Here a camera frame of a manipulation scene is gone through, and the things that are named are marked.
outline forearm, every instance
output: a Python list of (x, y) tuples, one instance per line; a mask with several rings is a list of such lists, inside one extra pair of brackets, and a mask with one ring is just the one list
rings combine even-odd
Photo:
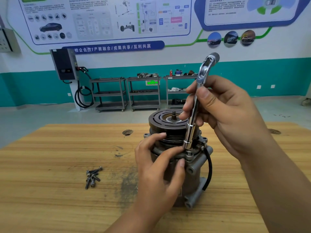
[(311, 183), (274, 140), (240, 163), (269, 232), (311, 229)]
[(140, 216), (132, 206), (105, 233), (148, 233), (153, 227), (154, 224)]

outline wooden table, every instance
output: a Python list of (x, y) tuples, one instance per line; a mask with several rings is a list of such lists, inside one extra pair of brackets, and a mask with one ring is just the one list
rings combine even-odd
[[(311, 178), (311, 131), (268, 123), (275, 139)], [(122, 131), (134, 132), (124, 136)], [(103, 232), (133, 203), (134, 148), (147, 124), (46, 125), (0, 150), (1, 232)], [(192, 211), (174, 208), (154, 232), (267, 232), (239, 162), (213, 130), (202, 128), (212, 154), (212, 181)], [(85, 190), (86, 170), (103, 166)], [(201, 169), (207, 176), (207, 164)]]

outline floor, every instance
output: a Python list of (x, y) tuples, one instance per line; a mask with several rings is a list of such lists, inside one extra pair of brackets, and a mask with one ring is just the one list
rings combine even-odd
[[(265, 121), (295, 122), (311, 129), (311, 106), (301, 106), (303, 97), (253, 98)], [(97, 113), (94, 108), (77, 112), (73, 103), (28, 105), (23, 109), (0, 108), (0, 148), (43, 127), (46, 124), (148, 123), (155, 110)]]

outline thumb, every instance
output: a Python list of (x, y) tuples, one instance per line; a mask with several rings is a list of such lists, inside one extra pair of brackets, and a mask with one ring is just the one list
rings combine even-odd
[(200, 101), (203, 108), (212, 114), (216, 120), (222, 122), (227, 114), (229, 114), (229, 106), (221, 102), (206, 87), (199, 87), (196, 90), (196, 97)]
[(182, 158), (177, 162), (174, 175), (169, 184), (168, 191), (170, 194), (177, 197), (180, 193), (181, 186), (184, 183), (185, 175), (185, 159)]

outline dark blue car picture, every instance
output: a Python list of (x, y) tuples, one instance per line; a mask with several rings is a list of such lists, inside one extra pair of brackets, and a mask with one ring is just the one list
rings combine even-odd
[(41, 32), (60, 31), (63, 27), (59, 23), (48, 23), (46, 26), (40, 27)]

